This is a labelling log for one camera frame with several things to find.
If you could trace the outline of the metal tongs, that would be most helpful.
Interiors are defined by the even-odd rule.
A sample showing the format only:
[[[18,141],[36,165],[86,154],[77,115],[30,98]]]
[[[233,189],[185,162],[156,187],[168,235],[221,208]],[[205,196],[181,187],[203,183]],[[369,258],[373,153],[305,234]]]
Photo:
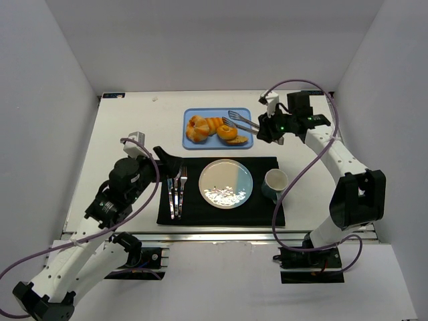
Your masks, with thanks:
[[[222,120],[224,124],[226,124],[229,127],[239,128],[246,132],[252,133],[256,135],[258,131],[260,130],[260,127],[258,124],[252,122],[249,119],[244,118],[241,114],[238,112],[229,110],[227,112],[228,117],[223,117]],[[244,125],[238,124],[238,122],[242,122],[248,125],[248,127],[245,127]]]

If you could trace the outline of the orange bagel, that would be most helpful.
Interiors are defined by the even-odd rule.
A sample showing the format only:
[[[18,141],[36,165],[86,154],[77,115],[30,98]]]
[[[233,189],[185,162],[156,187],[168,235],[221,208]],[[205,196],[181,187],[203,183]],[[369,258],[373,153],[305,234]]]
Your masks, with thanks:
[[[237,137],[237,129],[224,124],[217,128],[217,135],[222,140],[233,140]]]

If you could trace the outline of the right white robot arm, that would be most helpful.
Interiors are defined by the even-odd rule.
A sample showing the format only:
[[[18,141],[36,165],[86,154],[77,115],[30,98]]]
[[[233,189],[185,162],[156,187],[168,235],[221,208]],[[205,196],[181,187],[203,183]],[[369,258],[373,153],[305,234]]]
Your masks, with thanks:
[[[285,134],[294,134],[316,153],[336,184],[329,216],[306,238],[309,247],[327,249],[355,229],[383,218],[385,174],[370,170],[352,155],[327,117],[313,112],[307,92],[288,94],[286,105],[275,92],[263,93],[259,102],[267,111],[258,118],[257,138],[282,144]]]

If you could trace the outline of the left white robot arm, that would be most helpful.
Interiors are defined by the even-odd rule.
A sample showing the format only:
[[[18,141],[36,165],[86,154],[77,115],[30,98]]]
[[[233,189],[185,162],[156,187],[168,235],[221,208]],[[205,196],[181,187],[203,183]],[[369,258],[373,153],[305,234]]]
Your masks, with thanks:
[[[116,226],[127,219],[151,183],[175,177],[183,164],[181,157],[159,146],[153,150],[156,161],[141,148],[118,160],[70,238],[71,246],[61,249],[31,281],[14,287],[16,300],[34,320],[69,320],[80,299],[98,282],[120,267],[138,264],[141,242],[127,232],[114,236]]]

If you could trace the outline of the brown bread slice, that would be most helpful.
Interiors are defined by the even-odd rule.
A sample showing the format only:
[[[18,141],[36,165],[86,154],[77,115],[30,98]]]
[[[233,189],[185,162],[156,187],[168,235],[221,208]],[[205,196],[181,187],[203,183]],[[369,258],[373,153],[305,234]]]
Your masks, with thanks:
[[[225,142],[229,145],[241,145],[241,144],[247,143],[248,140],[249,140],[248,137],[238,135],[233,139],[226,140]]]

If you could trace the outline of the silver knife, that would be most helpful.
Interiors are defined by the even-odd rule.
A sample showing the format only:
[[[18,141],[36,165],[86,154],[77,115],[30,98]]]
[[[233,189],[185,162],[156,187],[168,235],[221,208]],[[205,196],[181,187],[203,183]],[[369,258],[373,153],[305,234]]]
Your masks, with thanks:
[[[175,210],[174,210],[174,202],[173,202],[173,180],[172,179],[167,179],[167,188],[168,188],[168,195],[169,195],[170,214],[171,214],[171,219],[173,220],[175,218]]]

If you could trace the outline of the silver fork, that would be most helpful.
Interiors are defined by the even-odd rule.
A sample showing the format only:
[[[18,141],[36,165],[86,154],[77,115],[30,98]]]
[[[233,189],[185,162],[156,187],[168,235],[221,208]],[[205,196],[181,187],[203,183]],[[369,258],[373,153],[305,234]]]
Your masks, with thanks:
[[[185,184],[187,182],[188,174],[187,174],[187,168],[182,167],[181,168],[181,175],[180,175],[180,192],[179,192],[179,209],[177,217],[180,219],[183,211],[183,199],[184,199],[184,190],[185,190]]]

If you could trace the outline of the silver spoon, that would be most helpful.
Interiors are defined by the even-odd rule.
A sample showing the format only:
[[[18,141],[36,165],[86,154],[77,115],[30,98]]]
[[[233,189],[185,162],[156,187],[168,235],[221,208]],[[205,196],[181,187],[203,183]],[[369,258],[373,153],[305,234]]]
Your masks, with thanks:
[[[174,187],[174,201],[173,201],[173,205],[174,205],[174,214],[173,214],[173,219],[178,217],[178,211],[179,211],[179,179],[181,177],[181,169],[179,169],[176,177],[174,178],[173,181],[173,187]]]

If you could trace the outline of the blue plastic tray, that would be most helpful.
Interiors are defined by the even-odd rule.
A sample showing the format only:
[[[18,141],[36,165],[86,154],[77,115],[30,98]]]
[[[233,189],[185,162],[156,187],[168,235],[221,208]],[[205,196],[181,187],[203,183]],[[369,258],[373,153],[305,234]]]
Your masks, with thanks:
[[[228,118],[228,112],[232,110],[243,116],[244,118],[251,120],[251,112],[247,108],[189,108],[184,111],[183,114],[183,135],[182,145],[187,150],[232,150],[232,149],[250,149],[253,146],[253,134],[248,133],[242,129],[238,129],[237,133],[240,136],[248,138],[247,142],[242,144],[227,144],[221,140],[216,134],[209,136],[202,142],[193,142],[187,138],[185,134],[187,124],[193,116],[203,117],[226,117]]]

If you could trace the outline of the dark green mug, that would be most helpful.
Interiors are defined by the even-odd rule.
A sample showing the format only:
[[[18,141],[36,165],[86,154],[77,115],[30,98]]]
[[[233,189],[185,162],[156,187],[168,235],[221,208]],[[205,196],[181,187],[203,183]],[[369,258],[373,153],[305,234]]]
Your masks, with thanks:
[[[288,184],[289,180],[285,172],[280,169],[271,169],[265,174],[261,185],[261,193],[266,199],[276,204]]]

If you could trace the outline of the striped croissant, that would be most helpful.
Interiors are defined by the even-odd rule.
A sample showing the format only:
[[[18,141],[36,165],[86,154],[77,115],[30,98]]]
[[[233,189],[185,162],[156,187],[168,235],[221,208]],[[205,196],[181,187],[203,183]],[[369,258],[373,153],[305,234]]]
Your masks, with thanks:
[[[217,129],[224,125],[223,119],[220,117],[205,118],[209,127],[209,136],[217,134]]]

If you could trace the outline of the white and blue plate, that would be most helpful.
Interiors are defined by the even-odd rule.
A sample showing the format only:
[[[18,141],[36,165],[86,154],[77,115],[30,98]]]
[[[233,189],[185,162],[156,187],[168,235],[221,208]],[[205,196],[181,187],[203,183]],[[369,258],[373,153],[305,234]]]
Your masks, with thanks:
[[[251,197],[253,177],[249,169],[236,160],[220,159],[201,171],[198,188],[208,204],[218,209],[234,209]]]

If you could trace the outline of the left blue corner label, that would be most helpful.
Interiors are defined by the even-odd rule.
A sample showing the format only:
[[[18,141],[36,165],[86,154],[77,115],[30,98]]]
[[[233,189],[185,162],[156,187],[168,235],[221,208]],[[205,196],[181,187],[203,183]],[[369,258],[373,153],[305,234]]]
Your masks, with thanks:
[[[124,98],[125,93],[103,93],[102,98],[103,99],[117,99],[117,98]]]

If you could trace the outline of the aluminium frame rail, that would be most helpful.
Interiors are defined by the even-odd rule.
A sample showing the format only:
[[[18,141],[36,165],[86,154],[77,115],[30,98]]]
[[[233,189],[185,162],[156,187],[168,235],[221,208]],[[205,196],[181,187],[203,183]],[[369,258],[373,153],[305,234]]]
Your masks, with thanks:
[[[276,242],[272,231],[187,231],[187,232],[147,232],[137,233],[129,232],[136,236],[143,243],[175,243],[175,242],[228,242],[228,241],[247,241],[251,243],[271,243]],[[281,242],[291,247],[301,246],[306,231],[291,232],[291,231],[279,231],[277,229],[278,237]],[[363,227],[353,232],[358,235],[364,244],[379,244],[375,228],[373,225]],[[62,233],[59,240],[68,241],[73,233]]]

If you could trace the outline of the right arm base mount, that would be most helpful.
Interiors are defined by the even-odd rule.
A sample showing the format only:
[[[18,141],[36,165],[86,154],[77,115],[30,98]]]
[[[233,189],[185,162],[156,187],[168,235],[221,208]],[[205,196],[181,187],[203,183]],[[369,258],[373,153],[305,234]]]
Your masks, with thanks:
[[[337,248],[324,251],[295,252],[279,248],[272,257],[280,265],[283,284],[344,283],[342,261]]]

